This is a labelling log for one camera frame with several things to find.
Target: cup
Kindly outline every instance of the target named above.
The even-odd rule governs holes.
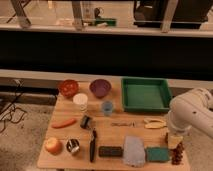
[[[113,112],[113,103],[110,101],[105,101],[101,104],[101,111],[105,116],[110,116],[111,113]]]
[[[78,93],[73,97],[73,103],[75,103],[80,111],[87,110],[88,97],[84,93]]]

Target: gray sponge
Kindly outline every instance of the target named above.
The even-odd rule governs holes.
[[[145,164],[144,145],[139,137],[125,137],[123,163],[133,167],[141,167]]]

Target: black handle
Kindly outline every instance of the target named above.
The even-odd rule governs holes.
[[[95,138],[90,141],[90,162],[93,162],[95,156]]]

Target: blue cup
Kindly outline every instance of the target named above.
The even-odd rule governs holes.
[[[113,104],[110,101],[105,101],[101,105],[101,111],[104,113],[105,116],[110,116],[113,112]]]

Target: purple bowl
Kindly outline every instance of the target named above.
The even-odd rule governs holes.
[[[89,88],[97,98],[102,98],[111,90],[111,84],[107,80],[97,79],[90,84]]]

